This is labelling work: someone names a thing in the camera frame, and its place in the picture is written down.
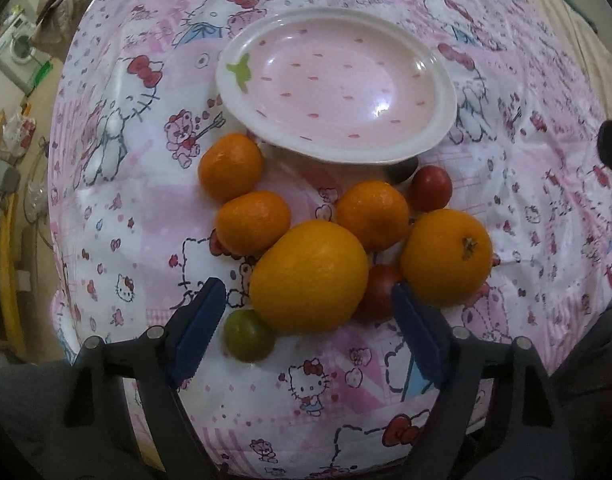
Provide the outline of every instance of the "plate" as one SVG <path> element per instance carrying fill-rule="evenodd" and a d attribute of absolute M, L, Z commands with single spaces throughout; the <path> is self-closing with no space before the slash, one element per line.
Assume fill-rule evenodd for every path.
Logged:
<path fill-rule="evenodd" d="M 371 14 L 309 7 L 263 18 L 222 51 L 217 87 L 261 139 L 326 162 L 393 164 L 455 122 L 444 65 Z"/>

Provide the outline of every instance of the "tablecloth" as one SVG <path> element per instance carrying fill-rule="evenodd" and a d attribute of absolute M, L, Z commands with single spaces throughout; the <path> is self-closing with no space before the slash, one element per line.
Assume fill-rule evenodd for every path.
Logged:
<path fill-rule="evenodd" d="M 555 370 L 612 298 L 612 174 L 595 147 L 604 109 L 528 0 L 95 0 L 68 54 L 51 132 L 62 283 L 52 317 L 68 357 L 89 335 L 125 340 L 164 324 L 210 276 L 227 285 L 226 315 L 250 307 L 256 262 L 220 246 L 219 204 L 196 178 L 219 136 L 244 131 L 217 93 L 215 62 L 246 25 L 308 5 L 390 20 L 446 64 L 457 120 L 421 158 L 451 175 L 450 206 L 487 226 L 495 267 L 474 298 L 444 313 L 488 340 L 530 337 Z M 383 178 L 262 151 L 257 189 L 284 197 L 293 225 L 334 220 L 344 190 Z M 400 249 L 371 259 L 394 261 Z M 282 337 L 255 365 L 230 358 L 220 333 L 179 394 L 210 457 L 234 474 L 315 478 L 390 463 L 407 454 L 436 399 L 394 322 Z M 483 383 L 473 422 L 489 395 Z M 134 384 L 128 398 L 148 442 Z"/>

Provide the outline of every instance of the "red tomato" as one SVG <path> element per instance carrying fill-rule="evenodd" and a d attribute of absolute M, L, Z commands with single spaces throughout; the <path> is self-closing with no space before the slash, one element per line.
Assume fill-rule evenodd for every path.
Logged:
<path fill-rule="evenodd" d="M 425 213 L 443 209 L 452 196 L 450 175 L 438 166 L 424 166 L 415 173 L 407 191 L 411 205 Z"/>
<path fill-rule="evenodd" d="M 368 287 L 355 310 L 354 318 L 360 323 L 383 323 L 392 319 L 390 293 L 396 282 L 404 277 L 394 266 L 378 264 L 368 273 Z"/>

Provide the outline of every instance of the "washing machine door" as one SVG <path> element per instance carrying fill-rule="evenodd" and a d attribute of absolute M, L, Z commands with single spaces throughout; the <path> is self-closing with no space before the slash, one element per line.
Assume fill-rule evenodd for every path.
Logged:
<path fill-rule="evenodd" d="M 30 35 L 21 32 L 13 35 L 10 42 L 10 57 L 18 65 L 26 65 L 35 55 L 35 48 L 30 44 Z"/>

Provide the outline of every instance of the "green leaf design on plate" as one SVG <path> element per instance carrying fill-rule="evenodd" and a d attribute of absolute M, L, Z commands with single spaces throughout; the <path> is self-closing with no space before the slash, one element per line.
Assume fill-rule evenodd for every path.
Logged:
<path fill-rule="evenodd" d="M 226 70 L 232 72 L 237 80 L 237 85 L 244 94 L 248 93 L 246 83 L 252 78 L 252 74 L 248 67 L 248 59 L 250 54 L 244 54 L 236 65 L 226 63 Z"/>

